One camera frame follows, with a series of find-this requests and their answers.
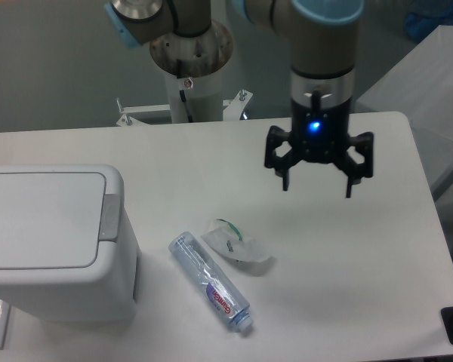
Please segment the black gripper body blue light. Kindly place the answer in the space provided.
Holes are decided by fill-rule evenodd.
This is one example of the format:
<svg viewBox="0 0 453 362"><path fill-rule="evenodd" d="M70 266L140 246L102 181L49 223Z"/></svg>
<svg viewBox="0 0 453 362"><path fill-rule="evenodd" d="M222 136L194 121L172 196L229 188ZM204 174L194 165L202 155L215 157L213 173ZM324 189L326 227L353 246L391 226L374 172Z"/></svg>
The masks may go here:
<svg viewBox="0 0 453 362"><path fill-rule="evenodd" d="M352 69L327 78L291 73L291 140L308 152L308 162L327 164L347 156L352 95Z"/></svg>

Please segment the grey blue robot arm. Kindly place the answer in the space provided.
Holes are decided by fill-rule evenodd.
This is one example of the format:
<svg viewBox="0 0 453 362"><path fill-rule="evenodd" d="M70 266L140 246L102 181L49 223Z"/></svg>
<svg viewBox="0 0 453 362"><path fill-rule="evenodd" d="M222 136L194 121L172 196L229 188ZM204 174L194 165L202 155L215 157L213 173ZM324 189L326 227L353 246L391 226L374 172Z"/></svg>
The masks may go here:
<svg viewBox="0 0 453 362"><path fill-rule="evenodd" d="M374 136L348 132L361 1L234 1L249 23L285 38L291 60L291 129L267 134L264 165L284 187L301 161L333 164L349 186L374 173ZM104 10L128 48L147 45L165 75L175 123L220 121L219 74L233 52L209 1L109 1Z"/></svg>

